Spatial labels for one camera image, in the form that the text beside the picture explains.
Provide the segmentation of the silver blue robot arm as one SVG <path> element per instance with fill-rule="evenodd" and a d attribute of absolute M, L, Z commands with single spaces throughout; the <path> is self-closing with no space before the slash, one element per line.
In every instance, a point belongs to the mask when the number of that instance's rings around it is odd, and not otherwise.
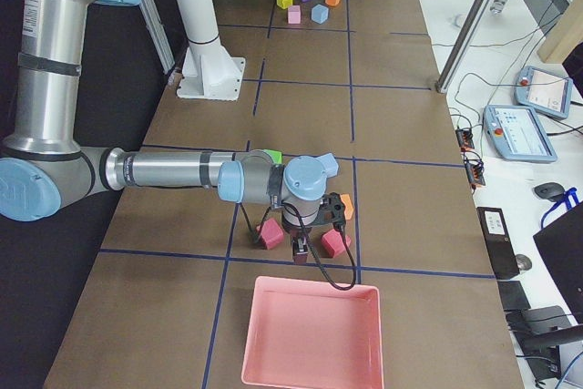
<path fill-rule="evenodd" d="M 129 187 L 215 189 L 222 200 L 279 211 L 294 261 L 305 262 L 313 254 L 313 228 L 345 227 L 340 196 L 326 190 L 338 172 L 332 154 L 282 164 L 268 149 L 149 153 L 75 142 L 87 9 L 139 2 L 25 0 L 15 129 L 2 143 L 2 214 L 41 220 L 88 196 Z"/>

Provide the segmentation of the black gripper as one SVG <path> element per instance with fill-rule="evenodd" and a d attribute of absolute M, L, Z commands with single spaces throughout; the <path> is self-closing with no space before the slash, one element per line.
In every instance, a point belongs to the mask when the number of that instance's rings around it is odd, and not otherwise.
<path fill-rule="evenodd" d="M 300 264 L 301 261 L 307 261 L 310 254 L 308 238 L 312 227 L 306 225 L 302 227 L 296 217 L 287 213 L 281 215 L 281 226 L 290 236 L 293 263 Z"/>

